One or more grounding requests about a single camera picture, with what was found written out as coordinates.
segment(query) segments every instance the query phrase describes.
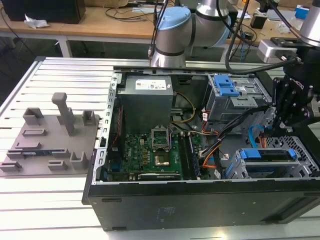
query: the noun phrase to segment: white slatted table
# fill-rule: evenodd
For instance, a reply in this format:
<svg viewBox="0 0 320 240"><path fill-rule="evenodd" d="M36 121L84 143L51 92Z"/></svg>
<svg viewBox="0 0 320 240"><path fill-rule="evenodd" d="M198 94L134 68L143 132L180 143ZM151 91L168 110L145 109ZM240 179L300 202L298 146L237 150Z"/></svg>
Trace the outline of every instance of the white slatted table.
<svg viewBox="0 0 320 240"><path fill-rule="evenodd" d="M74 114L94 110L103 115L114 66L148 66L146 60L52 58L36 61L0 107L0 162L5 159L24 124L26 108L59 114L51 102L55 92L66 92ZM218 62L188 62L188 67L223 69ZM260 64L235 63L235 69ZM269 71L272 78L281 69ZM317 124L312 130L318 134ZM104 232L90 206L81 203L85 177L0 178L0 240L90 238L115 240L220 239L319 240L320 207L286 225L230 226L190 229Z"/></svg>

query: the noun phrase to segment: gray parts tray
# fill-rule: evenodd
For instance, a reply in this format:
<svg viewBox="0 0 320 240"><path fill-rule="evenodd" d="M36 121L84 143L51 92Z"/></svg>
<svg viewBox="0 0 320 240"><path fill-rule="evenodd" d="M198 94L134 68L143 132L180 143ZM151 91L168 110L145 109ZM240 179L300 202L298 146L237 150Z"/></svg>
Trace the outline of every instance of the gray parts tray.
<svg viewBox="0 0 320 240"><path fill-rule="evenodd" d="M0 164L0 177L87 174L100 117L93 110L73 115L66 99L63 92L52 97L60 115L43 115L39 108L26 109L25 124Z"/></svg>

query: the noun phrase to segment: gray peg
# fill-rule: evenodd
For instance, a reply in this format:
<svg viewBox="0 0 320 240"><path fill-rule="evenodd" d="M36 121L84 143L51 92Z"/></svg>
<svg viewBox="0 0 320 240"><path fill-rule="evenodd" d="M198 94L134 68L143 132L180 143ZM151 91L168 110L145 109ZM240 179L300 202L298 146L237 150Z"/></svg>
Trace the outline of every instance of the gray peg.
<svg viewBox="0 0 320 240"><path fill-rule="evenodd" d="M69 113L66 100L67 94L65 92L55 92L52 96L52 102L57 105L59 109L66 131L68 132L69 136L72 136L75 130L75 126L73 116Z"/></svg>

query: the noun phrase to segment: yellow wire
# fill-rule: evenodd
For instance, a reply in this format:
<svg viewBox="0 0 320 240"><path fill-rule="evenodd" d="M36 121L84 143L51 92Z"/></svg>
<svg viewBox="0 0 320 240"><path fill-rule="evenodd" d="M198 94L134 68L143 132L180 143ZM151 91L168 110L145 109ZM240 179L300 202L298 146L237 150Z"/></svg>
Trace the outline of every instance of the yellow wire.
<svg viewBox="0 0 320 240"><path fill-rule="evenodd" d="M190 103L190 105L192 106L193 113L192 113L191 117L190 117L190 118L188 118L188 119L186 119L186 120L181 120L181 121L171 121L170 123L172 123L172 124L183 124L183 123L186 123L186 122L191 121L191 120L195 117L195 115L196 115L196 109L195 109L195 106L192 104L192 102L189 100L189 98L187 98L187 97L186 97L185 95L183 95L182 93L180 93L180 92L176 92L176 94L181 95L182 97L184 97L184 98L185 98L185 100L187 100L187 101Z"/></svg>

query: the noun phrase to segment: wooden table top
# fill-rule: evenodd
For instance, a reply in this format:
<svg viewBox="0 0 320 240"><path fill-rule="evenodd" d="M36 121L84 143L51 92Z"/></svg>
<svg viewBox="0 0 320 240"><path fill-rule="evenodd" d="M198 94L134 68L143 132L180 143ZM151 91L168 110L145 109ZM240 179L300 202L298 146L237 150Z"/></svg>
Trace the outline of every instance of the wooden table top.
<svg viewBox="0 0 320 240"><path fill-rule="evenodd" d="M260 5L258 2L251 0L248 13L253 14L255 9ZM244 7L244 3L239 1L238 9ZM122 8L119 12L128 11L130 8ZM293 10L293 8L280 7L280 10ZM118 37L118 38L137 38L137 39L151 39L153 33L153 15L142 18L145 21L139 22L124 22L106 16L106 8L102 7L86 7L85 16L79 24L65 24L65 23L52 23L49 22L49 27L33 29L28 27L24 22L10 21L8 16L5 16L7 23L17 33L41 33L41 34L61 34L61 35L77 35L77 36L95 36L95 37ZM113 15L115 10L110 10L109 13ZM139 12L126 12L118 14L119 18L126 18L141 15ZM250 26L251 18L244 19L243 24ZM271 37L294 37L292 33L279 33L276 29L277 21L266 20L263 29L254 29L257 33L256 42L259 43L261 39L269 39ZM252 32L250 29L243 27L244 31ZM0 31L10 32L9 28L0 17Z"/></svg>
<svg viewBox="0 0 320 240"><path fill-rule="evenodd" d="M241 0L239 0L238 4L237 4L238 10L243 9L244 6L245 6L245 4L242 3ZM247 26L251 27L250 23L251 23L251 20L252 20L253 13L255 12L256 8L259 8L259 7L260 7L260 4L257 1L253 1L253 0L250 1L247 13L251 16L251 18L244 19L243 22L242 22L244 25L247 25ZM279 10L288 10L288 11L293 11L294 10L294 8L282 7L282 6L278 7L278 9ZM279 23L279 21L269 21L267 19L265 21L264 26L263 26L262 29L253 28L253 30L257 34L257 39L256 39L255 42L256 43L260 43L260 41L262 39L270 39L272 37L295 38L295 36L291 32L290 33L280 33L276 28L278 23ZM251 29L247 28L246 26L243 26L243 31L253 33L253 31ZM238 38L236 38L235 43L239 43L239 41L240 40ZM226 43L230 43L230 42L231 42L231 39L227 39L226 40Z"/></svg>

